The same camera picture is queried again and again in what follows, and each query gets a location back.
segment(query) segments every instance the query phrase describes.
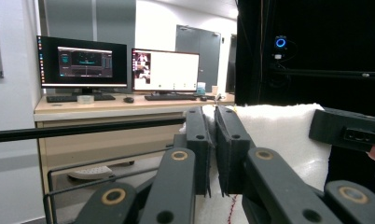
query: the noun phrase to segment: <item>ceiling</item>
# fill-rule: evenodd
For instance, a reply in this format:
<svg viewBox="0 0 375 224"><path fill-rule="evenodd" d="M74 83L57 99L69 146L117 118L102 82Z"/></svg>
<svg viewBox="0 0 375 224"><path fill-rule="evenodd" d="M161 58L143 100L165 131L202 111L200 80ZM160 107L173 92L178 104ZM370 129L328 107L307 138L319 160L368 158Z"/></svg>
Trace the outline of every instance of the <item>ceiling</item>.
<svg viewBox="0 0 375 224"><path fill-rule="evenodd" d="M232 10L237 10L237 0L154 0L179 7L193 9L236 20L230 15Z"/></svg>

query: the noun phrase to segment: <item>light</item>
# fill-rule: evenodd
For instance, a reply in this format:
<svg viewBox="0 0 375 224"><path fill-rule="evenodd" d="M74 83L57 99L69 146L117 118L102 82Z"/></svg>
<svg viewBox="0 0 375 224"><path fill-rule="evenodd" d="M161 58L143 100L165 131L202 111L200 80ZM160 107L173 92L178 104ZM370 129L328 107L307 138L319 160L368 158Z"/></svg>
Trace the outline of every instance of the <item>light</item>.
<svg viewBox="0 0 375 224"><path fill-rule="evenodd" d="M275 37L274 47L278 50L286 50L286 36L277 35Z"/></svg>
<svg viewBox="0 0 375 224"><path fill-rule="evenodd" d="M238 9L234 8L229 12L229 16L231 16L233 19L236 19L238 17Z"/></svg>
<svg viewBox="0 0 375 224"><path fill-rule="evenodd" d="M285 44L286 44L286 41L284 39L277 39L277 41L275 42L275 45L278 48L283 48Z"/></svg>

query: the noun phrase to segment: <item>blue light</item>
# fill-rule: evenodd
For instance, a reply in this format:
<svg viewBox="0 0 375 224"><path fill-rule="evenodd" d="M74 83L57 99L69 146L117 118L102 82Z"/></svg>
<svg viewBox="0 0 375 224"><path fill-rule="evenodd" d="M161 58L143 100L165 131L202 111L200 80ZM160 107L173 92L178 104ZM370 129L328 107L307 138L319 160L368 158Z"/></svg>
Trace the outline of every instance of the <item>blue light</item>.
<svg viewBox="0 0 375 224"><path fill-rule="evenodd" d="M277 39L275 41L275 46L277 46L277 48L283 48L285 47L285 45L286 45L285 39Z"/></svg>

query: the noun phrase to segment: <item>cup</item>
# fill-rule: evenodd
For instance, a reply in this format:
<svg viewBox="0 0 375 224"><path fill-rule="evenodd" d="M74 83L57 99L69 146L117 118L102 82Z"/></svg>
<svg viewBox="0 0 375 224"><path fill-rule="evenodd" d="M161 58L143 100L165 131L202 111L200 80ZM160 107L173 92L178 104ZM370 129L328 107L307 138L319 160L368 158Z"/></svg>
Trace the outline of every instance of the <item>cup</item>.
<svg viewBox="0 0 375 224"><path fill-rule="evenodd" d="M217 86L212 86L212 94L213 95L217 95L217 89L218 89Z"/></svg>
<svg viewBox="0 0 375 224"><path fill-rule="evenodd" d="M196 93L199 94L199 95L205 95L205 82L198 82L197 83Z"/></svg>

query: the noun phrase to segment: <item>white fluffy fabric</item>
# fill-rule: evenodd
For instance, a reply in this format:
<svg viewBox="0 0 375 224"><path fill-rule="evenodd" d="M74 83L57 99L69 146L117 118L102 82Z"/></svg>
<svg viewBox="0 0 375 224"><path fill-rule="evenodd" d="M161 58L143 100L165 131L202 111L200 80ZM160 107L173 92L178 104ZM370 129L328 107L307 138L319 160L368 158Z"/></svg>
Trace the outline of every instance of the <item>white fluffy fabric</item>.
<svg viewBox="0 0 375 224"><path fill-rule="evenodd" d="M257 147L277 151L305 183L320 190L324 189L331 145L309 138L313 113L316 109L323 110L323 107L312 104L231 106L229 108L236 111ZM215 129L214 110L212 105L202 107L209 122L210 134L214 134ZM234 195L222 198L218 176L215 153L212 152L210 170L212 198L196 196L195 223L228 223L230 219L231 223L247 224L248 221L241 205L241 195L236 198Z"/></svg>
<svg viewBox="0 0 375 224"><path fill-rule="evenodd" d="M323 107L255 105L233 109L257 147L277 151L306 184L324 190L331 145L309 138L313 114Z"/></svg>

